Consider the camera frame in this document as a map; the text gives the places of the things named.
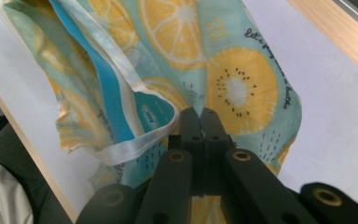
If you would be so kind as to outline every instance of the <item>gray cloth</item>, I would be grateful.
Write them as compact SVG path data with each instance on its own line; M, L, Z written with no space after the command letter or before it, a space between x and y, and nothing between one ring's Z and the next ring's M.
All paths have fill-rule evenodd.
M24 188L34 223L72 223L10 125L0 132L0 164Z

